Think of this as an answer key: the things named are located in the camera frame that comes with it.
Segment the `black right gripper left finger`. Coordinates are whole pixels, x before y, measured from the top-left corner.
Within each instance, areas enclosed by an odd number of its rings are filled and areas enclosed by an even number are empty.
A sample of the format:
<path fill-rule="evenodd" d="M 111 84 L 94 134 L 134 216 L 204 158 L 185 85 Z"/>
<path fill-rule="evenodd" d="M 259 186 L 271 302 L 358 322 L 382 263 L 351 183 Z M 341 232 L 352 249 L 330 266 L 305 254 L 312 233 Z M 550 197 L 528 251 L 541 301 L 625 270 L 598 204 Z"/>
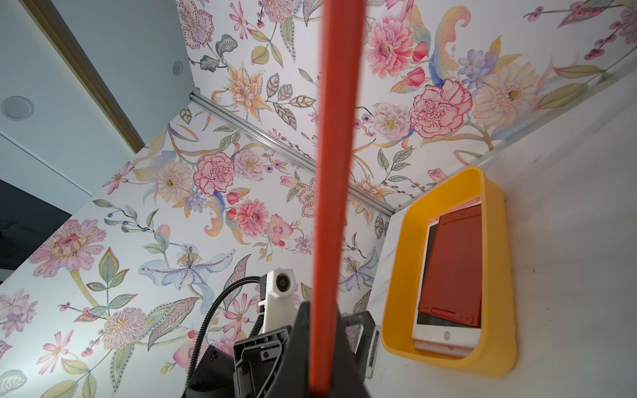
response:
<path fill-rule="evenodd" d="M 266 383 L 265 397 L 310 397 L 310 303 L 300 305 L 293 326 L 277 328 L 270 334 L 283 334 L 285 341 L 279 363 Z"/>

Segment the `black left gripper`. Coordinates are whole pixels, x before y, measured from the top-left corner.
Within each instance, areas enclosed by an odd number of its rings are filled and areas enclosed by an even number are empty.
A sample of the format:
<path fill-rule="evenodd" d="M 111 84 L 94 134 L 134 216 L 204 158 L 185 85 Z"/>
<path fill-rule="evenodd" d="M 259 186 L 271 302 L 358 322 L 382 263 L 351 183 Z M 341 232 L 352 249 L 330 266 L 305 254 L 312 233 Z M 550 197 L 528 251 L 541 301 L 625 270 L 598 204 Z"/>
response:
<path fill-rule="evenodd" d="M 375 323 L 371 316 L 371 342 Z M 362 328 L 346 329 L 349 345 L 356 352 Z M 282 355 L 283 334 L 262 333 L 233 347 L 231 356 L 210 346 L 185 388 L 184 397 L 265 397 L 266 383 Z M 332 396 L 331 386 L 327 392 Z"/>

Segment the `red writing tablet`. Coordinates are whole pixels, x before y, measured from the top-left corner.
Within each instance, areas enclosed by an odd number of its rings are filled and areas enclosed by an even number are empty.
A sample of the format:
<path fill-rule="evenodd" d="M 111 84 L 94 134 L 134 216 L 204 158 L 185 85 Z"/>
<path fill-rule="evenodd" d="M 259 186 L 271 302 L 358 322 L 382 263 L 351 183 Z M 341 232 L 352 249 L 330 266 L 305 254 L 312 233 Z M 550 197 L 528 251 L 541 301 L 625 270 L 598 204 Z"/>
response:
<path fill-rule="evenodd" d="M 416 322 L 479 328 L 482 272 L 481 205 L 440 216 L 428 232 Z"/>
<path fill-rule="evenodd" d="M 365 8 L 364 1 L 327 1 L 323 5 L 310 310 L 309 389 L 313 397 L 327 396 L 331 386 L 341 238 L 348 200 Z"/>

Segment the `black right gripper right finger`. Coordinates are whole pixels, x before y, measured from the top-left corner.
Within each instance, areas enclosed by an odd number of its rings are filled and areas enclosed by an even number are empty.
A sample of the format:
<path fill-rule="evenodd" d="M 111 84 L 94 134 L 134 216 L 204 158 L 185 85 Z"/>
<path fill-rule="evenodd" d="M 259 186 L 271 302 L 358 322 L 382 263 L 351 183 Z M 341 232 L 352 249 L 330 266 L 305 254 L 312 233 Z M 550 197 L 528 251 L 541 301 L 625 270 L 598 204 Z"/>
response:
<path fill-rule="evenodd" d="M 348 341 L 346 329 L 362 328 L 357 351 L 354 352 Z M 333 397 L 369 397 L 364 386 L 368 354 L 371 348 L 371 314 L 368 311 L 338 316 L 335 336 L 332 396 Z"/>

